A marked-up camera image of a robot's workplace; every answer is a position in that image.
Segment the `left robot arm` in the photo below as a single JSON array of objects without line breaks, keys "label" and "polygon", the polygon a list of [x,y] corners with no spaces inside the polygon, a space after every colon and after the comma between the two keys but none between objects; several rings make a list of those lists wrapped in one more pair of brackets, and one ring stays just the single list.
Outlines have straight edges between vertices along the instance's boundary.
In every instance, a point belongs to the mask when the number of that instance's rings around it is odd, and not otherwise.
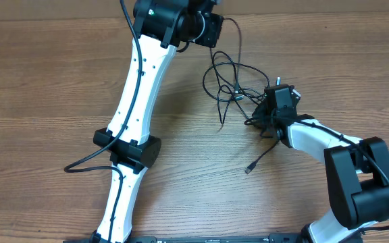
[{"label": "left robot arm", "polygon": [[139,0],[134,4],[130,69],[118,108],[93,142],[110,152],[111,186],[105,214],[91,242],[126,242],[138,189],[152,167],[161,140],[150,134],[151,116],[163,77],[180,44],[212,48],[223,17],[218,1]]}]

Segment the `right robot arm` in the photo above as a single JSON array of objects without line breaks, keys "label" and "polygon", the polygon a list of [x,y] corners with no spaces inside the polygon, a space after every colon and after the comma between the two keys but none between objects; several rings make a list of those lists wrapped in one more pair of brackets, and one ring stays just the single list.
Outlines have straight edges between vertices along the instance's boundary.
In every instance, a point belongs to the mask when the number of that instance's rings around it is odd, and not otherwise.
[{"label": "right robot arm", "polygon": [[389,230],[389,150],[378,137],[339,133],[296,111],[293,86],[267,86],[246,125],[324,164],[330,210],[307,224],[296,242],[362,242],[368,231]]}]

